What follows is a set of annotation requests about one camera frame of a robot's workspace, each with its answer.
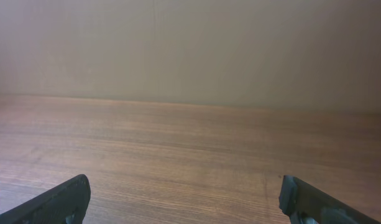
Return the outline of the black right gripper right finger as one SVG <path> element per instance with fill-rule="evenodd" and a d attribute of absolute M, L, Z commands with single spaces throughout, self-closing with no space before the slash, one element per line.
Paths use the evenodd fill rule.
<path fill-rule="evenodd" d="M 291 224 L 380 224 L 292 175 L 284 175 L 279 208 Z"/>

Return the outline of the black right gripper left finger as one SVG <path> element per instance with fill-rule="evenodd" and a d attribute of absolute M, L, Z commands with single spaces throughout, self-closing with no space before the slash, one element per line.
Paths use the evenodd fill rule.
<path fill-rule="evenodd" d="M 0 224 L 82 224 L 91 198 L 86 175 L 77 175 L 0 214 Z"/>

